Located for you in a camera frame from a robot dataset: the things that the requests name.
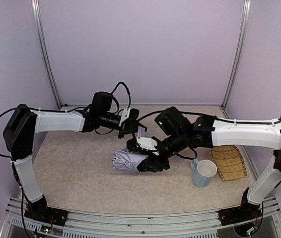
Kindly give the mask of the lavender folding umbrella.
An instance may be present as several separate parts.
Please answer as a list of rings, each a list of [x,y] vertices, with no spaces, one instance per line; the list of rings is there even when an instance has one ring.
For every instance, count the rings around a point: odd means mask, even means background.
[[[117,171],[138,172],[138,165],[147,158],[148,155],[132,152],[127,148],[116,150],[112,159],[113,169]]]

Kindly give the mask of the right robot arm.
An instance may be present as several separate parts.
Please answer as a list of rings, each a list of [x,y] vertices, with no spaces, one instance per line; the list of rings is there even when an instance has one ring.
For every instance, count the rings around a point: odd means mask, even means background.
[[[260,206],[266,196],[281,182],[281,116],[271,120],[222,119],[197,113],[191,123],[186,112],[169,107],[155,112],[156,124],[167,135],[160,141],[156,137],[137,137],[127,141],[127,149],[148,157],[137,169],[140,172],[161,172],[170,168],[169,158],[186,148],[192,150],[219,146],[258,146],[273,149],[273,156],[252,188],[247,188],[237,207],[219,210],[223,226],[254,219],[263,214]]]

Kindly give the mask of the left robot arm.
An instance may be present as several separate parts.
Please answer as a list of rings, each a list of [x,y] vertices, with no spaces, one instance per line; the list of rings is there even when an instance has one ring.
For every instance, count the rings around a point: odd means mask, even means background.
[[[46,111],[31,109],[25,104],[17,107],[3,131],[3,138],[11,156],[14,176],[27,201],[26,218],[51,226],[64,226],[68,217],[66,210],[47,205],[36,181],[32,162],[35,134],[49,131],[86,133],[100,127],[118,131],[119,139],[137,133],[143,127],[137,121],[139,110],[126,108],[121,115],[112,113],[113,102],[117,99],[112,93],[97,92],[91,104],[82,110]]]

